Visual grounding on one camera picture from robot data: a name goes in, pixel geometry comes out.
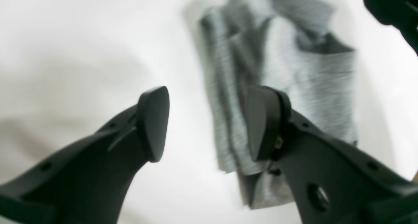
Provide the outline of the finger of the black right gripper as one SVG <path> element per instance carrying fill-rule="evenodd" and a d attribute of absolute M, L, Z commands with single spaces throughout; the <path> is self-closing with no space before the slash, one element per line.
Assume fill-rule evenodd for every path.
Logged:
<path fill-rule="evenodd" d="M 398 29 L 418 53 L 418 0 L 363 0 L 367 10 L 383 25 Z"/>

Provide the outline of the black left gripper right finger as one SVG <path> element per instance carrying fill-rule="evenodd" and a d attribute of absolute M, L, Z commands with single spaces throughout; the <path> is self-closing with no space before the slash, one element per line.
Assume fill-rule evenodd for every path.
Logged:
<path fill-rule="evenodd" d="M 302 223 L 417 223 L 417 183 L 319 130 L 286 93 L 250 87 L 247 132 L 252 159 L 276 163 Z"/>

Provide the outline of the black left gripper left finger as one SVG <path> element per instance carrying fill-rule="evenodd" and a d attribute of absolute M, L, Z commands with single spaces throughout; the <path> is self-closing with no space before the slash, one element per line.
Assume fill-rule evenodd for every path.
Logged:
<path fill-rule="evenodd" d="M 1 217 L 18 224 L 116 224 L 136 173 L 163 155 L 167 87 L 141 94 L 95 133 L 1 185 Z"/>

